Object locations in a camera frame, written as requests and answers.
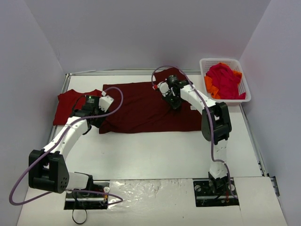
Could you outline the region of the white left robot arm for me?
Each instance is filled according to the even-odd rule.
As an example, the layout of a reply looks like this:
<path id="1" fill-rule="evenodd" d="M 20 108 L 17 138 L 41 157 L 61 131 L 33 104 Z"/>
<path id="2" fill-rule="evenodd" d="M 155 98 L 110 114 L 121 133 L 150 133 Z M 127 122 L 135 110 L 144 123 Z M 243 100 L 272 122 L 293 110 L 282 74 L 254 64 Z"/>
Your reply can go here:
<path id="1" fill-rule="evenodd" d="M 29 165 L 39 160 L 30 170 L 28 183 L 30 188 L 61 194 L 65 190 L 77 188 L 84 197 L 91 196 L 95 185 L 89 182 L 89 176 L 68 171 L 65 159 L 78 141 L 92 126 L 100 127 L 113 102 L 110 97 L 85 95 L 81 109 L 72 109 L 64 128 L 41 150 L 33 150 L 29 155 Z"/>

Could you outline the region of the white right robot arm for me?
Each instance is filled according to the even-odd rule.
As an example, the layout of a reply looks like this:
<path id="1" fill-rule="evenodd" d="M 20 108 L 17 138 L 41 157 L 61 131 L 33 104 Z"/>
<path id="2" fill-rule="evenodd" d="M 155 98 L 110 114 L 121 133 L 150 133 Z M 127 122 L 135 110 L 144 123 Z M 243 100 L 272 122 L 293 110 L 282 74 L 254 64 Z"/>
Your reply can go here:
<path id="1" fill-rule="evenodd" d="M 225 190 L 230 178 L 226 159 L 232 125 L 227 104 L 213 101 L 199 91 L 190 80 L 180 81 L 175 75 L 170 75 L 165 81 L 160 82 L 158 90 L 163 100 L 173 109 L 178 109 L 182 102 L 187 102 L 201 114 L 202 135 L 211 143 L 208 187 L 211 193 L 220 194 Z"/>

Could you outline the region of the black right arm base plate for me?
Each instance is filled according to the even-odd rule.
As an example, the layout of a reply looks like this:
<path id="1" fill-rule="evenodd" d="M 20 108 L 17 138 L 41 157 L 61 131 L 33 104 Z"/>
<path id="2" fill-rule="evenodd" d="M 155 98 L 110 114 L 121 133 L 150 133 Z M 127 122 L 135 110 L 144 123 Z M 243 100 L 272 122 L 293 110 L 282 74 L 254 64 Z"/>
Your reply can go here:
<path id="1" fill-rule="evenodd" d="M 214 190 L 209 179 L 193 180 L 196 207 L 228 207 L 239 206 L 234 180 L 222 182 L 222 186 Z"/>

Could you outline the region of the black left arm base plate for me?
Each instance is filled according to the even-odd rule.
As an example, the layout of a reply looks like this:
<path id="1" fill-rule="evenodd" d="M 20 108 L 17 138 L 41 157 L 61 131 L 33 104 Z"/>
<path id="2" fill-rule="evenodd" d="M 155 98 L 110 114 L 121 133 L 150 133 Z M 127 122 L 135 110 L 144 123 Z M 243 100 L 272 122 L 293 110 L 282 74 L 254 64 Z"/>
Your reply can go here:
<path id="1" fill-rule="evenodd" d="M 109 181 L 95 181 L 92 191 L 109 192 Z M 64 201 L 64 210 L 106 210 L 108 208 L 108 196 L 91 193 L 67 192 Z"/>

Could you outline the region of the dark maroon t shirt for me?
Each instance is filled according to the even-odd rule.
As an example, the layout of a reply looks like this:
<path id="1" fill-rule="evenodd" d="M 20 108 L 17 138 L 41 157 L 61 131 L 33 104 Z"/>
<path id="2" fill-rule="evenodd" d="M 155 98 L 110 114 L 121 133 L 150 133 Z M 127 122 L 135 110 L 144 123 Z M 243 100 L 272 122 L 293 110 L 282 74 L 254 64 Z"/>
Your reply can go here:
<path id="1" fill-rule="evenodd" d="M 200 131 L 202 116 L 182 102 L 174 110 L 152 83 L 104 84 L 103 90 L 114 98 L 110 110 L 118 110 L 106 117 L 99 133 L 188 132 Z"/>

